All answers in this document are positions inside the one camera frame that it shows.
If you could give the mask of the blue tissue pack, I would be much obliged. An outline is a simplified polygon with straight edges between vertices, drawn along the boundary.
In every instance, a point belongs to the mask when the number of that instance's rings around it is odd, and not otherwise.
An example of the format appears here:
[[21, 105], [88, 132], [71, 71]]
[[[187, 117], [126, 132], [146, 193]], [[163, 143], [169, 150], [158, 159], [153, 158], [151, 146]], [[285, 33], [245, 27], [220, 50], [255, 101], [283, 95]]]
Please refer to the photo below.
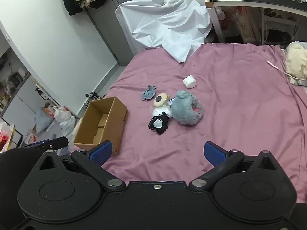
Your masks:
[[172, 99], [170, 99], [170, 100], [168, 101], [168, 105], [169, 105], [169, 107], [171, 107], [171, 106], [172, 106], [172, 103], [173, 103], [174, 99], [175, 99], [175, 98], [172, 98]]

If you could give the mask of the white paper ball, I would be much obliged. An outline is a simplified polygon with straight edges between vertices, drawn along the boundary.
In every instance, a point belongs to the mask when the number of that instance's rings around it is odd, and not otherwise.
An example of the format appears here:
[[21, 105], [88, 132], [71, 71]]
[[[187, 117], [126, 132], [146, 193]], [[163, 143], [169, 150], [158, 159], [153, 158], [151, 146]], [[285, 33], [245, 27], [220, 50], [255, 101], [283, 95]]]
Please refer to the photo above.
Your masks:
[[183, 84], [185, 85], [187, 89], [192, 89], [196, 87], [197, 82], [196, 82], [196, 79], [192, 75], [189, 75], [183, 80]]

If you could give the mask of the brown cardboard box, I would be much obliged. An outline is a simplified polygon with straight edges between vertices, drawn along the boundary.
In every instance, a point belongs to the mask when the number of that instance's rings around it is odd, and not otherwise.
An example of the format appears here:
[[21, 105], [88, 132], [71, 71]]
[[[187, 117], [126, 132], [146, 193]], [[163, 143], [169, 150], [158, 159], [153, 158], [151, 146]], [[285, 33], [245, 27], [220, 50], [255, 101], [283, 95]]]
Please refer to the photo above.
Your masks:
[[117, 155], [127, 115], [126, 105], [117, 97], [91, 101], [75, 135], [75, 146], [88, 151], [104, 141], [110, 141], [112, 154]]

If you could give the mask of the grey fluffy plush toy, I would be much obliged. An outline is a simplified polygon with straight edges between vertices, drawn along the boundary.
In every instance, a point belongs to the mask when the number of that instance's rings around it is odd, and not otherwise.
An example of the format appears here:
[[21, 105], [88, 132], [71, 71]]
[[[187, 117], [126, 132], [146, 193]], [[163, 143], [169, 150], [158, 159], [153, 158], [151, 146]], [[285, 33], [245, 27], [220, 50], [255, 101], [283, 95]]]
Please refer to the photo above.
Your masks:
[[190, 91], [179, 90], [171, 104], [172, 117], [182, 125], [195, 125], [203, 117], [202, 104]]

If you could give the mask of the small grey fish plush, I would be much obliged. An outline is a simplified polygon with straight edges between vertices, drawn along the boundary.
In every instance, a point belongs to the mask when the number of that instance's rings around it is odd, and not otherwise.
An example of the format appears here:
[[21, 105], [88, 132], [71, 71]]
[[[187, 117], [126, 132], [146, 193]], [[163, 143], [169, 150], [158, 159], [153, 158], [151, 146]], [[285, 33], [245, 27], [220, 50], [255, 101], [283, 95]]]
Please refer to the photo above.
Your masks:
[[151, 100], [156, 95], [156, 86], [148, 85], [148, 88], [142, 93], [142, 100]]

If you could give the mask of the grey door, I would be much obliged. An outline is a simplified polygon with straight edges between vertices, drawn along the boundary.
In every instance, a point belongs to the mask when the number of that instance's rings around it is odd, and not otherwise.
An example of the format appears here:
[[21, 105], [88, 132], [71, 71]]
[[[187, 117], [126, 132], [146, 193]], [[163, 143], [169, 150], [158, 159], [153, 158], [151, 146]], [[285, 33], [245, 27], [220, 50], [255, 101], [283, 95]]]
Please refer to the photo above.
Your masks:
[[128, 65], [133, 58], [131, 48], [115, 14], [117, 7], [126, 1], [130, 0], [106, 0], [101, 7], [86, 10], [99, 35], [120, 66]]

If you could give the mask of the pink bed sheet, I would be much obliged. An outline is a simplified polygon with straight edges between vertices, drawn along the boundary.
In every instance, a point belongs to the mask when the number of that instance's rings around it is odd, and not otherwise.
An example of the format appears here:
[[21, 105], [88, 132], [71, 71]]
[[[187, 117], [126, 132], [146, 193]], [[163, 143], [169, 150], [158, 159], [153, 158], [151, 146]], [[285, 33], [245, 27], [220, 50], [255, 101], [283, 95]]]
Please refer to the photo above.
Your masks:
[[[306, 92], [288, 81], [283, 67], [278, 46], [204, 44], [183, 64], [162, 48], [141, 51], [107, 92], [127, 107], [127, 119], [119, 154], [104, 168], [126, 182], [189, 182], [211, 169], [203, 156], [207, 141], [246, 155], [268, 150], [298, 202], [306, 202]], [[174, 97], [189, 75], [202, 119], [194, 126], [170, 119], [158, 135], [148, 128], [153, 102], [143, 101], [142, 92], [153, 85]]]

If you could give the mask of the white plastic bag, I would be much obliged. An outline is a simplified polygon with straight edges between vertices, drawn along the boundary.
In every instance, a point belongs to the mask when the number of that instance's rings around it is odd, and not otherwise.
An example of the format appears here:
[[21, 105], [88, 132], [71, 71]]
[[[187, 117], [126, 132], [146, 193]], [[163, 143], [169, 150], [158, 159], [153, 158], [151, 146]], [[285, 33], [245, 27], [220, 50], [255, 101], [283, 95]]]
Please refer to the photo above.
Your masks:
[[54, 119], [59, 123], [64, 136], [68, 136], [72, 133], [75, 127], [76, 118], [65, 106], [61, 106], [55, 110]]

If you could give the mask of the white desk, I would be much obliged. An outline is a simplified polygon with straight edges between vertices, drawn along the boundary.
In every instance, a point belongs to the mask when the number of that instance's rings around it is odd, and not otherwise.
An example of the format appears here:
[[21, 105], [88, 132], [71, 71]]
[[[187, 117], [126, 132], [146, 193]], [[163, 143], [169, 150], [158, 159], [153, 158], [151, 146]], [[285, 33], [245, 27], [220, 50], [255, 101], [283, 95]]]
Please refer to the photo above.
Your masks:
[[220, 43], [225, 43], [225, 37], [216, 13], [218, 7], [239, 6], [267, 8], [306, 17], [306, 3], [292, 2], [290, 0], [205, 0], [205, 6]]

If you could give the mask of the printed paper shopping bag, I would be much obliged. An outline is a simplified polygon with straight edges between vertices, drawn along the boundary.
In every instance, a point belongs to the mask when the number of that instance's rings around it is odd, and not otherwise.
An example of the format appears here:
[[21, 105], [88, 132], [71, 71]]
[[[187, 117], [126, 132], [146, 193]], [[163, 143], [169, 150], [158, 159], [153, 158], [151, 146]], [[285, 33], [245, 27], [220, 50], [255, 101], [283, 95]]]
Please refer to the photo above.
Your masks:
[[233, 18], [243, 42], [254, 43], [256, 37], [252, 29], [252, 23], [247, 8], [241, 6], [236, 7]]

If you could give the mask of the white draped cloth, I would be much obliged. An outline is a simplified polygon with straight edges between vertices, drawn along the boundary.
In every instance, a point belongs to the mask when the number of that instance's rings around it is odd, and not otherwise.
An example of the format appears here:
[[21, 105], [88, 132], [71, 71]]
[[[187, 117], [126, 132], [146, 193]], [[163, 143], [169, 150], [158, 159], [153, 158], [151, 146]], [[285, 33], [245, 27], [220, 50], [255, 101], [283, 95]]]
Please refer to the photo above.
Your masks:
[[163, 48], [178, 63], [205, 43], [209, 12], [196, 0], [130, 0], [115, 11], [133, 54]]

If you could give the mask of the clear bag white beads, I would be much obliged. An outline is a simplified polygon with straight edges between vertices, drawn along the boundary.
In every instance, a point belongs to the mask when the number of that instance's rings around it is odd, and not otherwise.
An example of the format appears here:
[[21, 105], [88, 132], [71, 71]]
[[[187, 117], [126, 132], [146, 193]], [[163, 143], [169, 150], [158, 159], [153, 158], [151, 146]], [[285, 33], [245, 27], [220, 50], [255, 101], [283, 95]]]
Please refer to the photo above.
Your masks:
[[159, 116], [163, 112], [165, 114], [167, 114], [169, 118], [172, 118], [172, 111], [171, 111], [170, 106], [168, 106], [168, 105], [163, 105], [163, 106], [160, 106], [160, 107], [154, 107], [153, 116]]

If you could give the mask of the cream pillow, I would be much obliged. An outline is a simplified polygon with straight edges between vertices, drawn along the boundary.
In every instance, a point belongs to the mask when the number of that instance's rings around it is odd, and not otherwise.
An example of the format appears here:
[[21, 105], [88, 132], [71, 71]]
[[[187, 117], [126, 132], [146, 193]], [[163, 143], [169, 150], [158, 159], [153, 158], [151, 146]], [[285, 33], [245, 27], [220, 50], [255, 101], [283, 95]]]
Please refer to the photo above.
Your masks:
[[290, 43], [285, 50], [285, 56], [286, 73], [290, 75], [290, 83], [306, 87], [306, 42]]

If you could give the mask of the black lace scrunchie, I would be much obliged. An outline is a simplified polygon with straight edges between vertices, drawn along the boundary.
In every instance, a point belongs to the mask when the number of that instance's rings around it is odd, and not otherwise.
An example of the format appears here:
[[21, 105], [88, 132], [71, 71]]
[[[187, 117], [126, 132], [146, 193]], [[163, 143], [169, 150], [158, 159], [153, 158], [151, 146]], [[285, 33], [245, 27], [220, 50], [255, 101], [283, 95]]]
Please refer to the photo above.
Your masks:
[[162, 112], [158, 116], [153, 116], [148, 124], [150, 130], [155, 131], [158, 135], [163, 134], [168, 129], [169, 115]]

